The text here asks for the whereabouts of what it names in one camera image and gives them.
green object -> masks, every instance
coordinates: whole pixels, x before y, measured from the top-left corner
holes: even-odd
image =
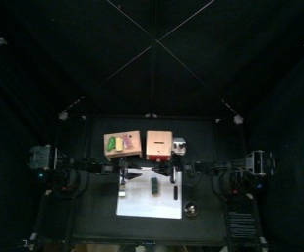
[[[151,182],[152,182],[152,194],[159,194],[159,179],[157,179],[157,177],[152,177]]]
[[[114,149],[114,137],[110,137],[108,143],[108,152],[110,152],[113,149]]]

white sheet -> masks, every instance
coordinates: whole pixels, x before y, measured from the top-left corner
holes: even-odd
[[[183,218],[183,174],[179,172],[177,183],[171,177],[157,174],[151,168],[131,169],[129,172],[143,173],[125,185],[125,197],[117,196],[116,214],[132,217]],[[159,178],[159,194],[152,194],[151,178]],[[175,200],[175,186],[179,186],[179,200]]]

black fabric ceiling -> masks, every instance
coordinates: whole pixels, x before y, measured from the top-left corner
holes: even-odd
[[[247,115],[304,56],[304,1],[0,0],[0,37],[54,113]]]

wooden box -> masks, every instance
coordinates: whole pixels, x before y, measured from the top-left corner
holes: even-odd
[[[108,150],[108,144],[112,137],[116,138],[129,138],[129,147],[122,147],[122,150],[118,151],[117,149]],[[141,151],[141,140],[140,140],[140,131],[128,131],[128,132],[120,132],[120,133],[110,133],[105,135],[105,156],[108,157],[108,160],[112,161],[112,158],[118,158],[124,156],[133,156],[140,155],[143,157],[143,151]]]
[[[147,132],[147,159],[156,161],[171,160],[173,149],[172,131]]]

black fabric wall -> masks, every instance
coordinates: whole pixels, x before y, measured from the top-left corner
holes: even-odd
[[[248,118],[250,150],[272,151],[279,175],[262,197],[268,239],[304,248],[304,58]]]
[[[52,143],[57,112],[42,90],[0,47],[0,251],[29,238],[38,210],[28,152]]]

